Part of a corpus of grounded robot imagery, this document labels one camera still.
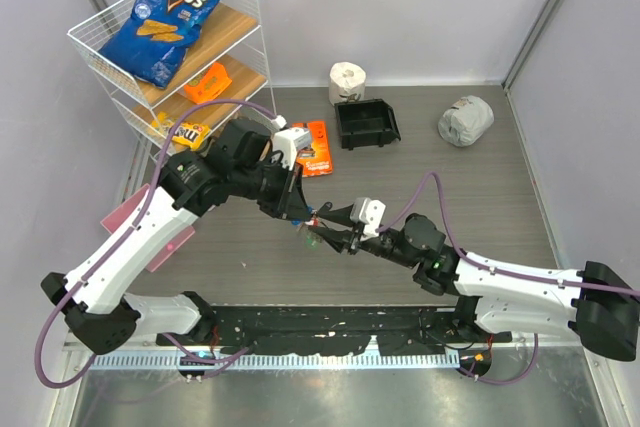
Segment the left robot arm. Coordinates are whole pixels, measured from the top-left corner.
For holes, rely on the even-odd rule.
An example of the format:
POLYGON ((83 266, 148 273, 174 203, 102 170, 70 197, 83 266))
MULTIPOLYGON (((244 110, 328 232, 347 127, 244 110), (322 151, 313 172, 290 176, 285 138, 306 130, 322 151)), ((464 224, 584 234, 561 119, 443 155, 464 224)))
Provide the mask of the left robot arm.
POLYGON ((194 345, 209 341, 215 315, 199 295, 145 297, 129 293, 129 286, 176 236, 230 197, 253 200, 272 218, 310 220, 297 156, 311 142, 301 127, 272 133, 251 119, 229 121, 206 152, 172 155, 158 185, 111 237, 67 275, 48 274, 43 291, 97 355, 149 334, 178 335, 194 345))

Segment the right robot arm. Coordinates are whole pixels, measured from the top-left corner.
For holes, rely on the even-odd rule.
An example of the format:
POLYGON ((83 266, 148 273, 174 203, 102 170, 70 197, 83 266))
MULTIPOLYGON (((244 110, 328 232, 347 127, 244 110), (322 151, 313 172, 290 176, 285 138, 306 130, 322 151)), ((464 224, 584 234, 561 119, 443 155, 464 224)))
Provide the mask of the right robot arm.
POLYGON ((384 206, 366 201, 312 214, 311 231, 338 253, 366 252, 414 271, 423 290, 457 297, 452 327, 466 341, 523 332, 576 336, 611 360, 637 357, 639 296, 609 266, 543 269, 500 262, 456 248, 426 216, 409 214, 401 229, 380 225, 384 206))

